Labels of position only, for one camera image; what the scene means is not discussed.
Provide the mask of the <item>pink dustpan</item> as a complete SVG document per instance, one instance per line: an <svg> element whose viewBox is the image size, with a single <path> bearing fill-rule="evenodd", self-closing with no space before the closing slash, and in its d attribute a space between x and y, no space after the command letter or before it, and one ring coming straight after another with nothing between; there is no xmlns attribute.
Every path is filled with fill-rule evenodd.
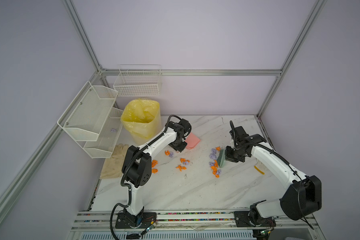
<svg viewBox="0 0 360 240"><path fill-rule="evenodd" d="M201 140L194 135L193 133L190 133L185 140L185 143L187 143L186 149L191 150L194 149Z"/></svg>

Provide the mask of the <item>green hand brush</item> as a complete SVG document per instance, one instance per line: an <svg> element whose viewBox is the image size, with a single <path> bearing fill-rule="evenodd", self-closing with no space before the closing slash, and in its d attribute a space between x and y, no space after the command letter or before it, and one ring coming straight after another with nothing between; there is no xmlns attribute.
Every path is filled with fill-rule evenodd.
<svg viewBox="0 0 360 240"><path fill-rule="evenodd" d="M219 152L219 156L217 158L217 164L219 168L222 168L224 166L224 162L226 159L226 155L225 155L226 150L225 149L221 149Z"/></svg>

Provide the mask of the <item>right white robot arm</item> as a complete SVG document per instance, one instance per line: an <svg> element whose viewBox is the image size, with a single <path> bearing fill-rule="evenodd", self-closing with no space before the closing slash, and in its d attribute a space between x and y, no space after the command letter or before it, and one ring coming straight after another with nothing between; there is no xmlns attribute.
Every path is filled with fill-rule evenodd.
<svg viewBox="0 0 360 240"><path fill-rule="evenodd" d="M277 153L259 134L249 135L243 127L231 125L232 146L227 146L221 157L224 161L243 163L255 158L283 185L285 192L280 199L263 200L250 206L249 224L261 226L273 217L305 220L306 216L322 208L322 182L316 176L308 176L295 168Z"/></svg>

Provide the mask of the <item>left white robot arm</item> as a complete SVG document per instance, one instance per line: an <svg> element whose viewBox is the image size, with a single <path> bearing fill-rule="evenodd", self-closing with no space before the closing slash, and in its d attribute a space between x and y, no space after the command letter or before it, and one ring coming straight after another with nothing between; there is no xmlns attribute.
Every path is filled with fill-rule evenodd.
<svg viewBox="0 0 360 240"><path fill-rule="evenodd" d="M142 187L152 175L152 162L155 156L169 146L177 152L182 152L186 139L192 132L189 121L176 115L170 115L165 127L146 143L127 150L122 167L121 186L128 188L128 203L123 205L123 214L129 226L136 228L144 218Z"/></svg>

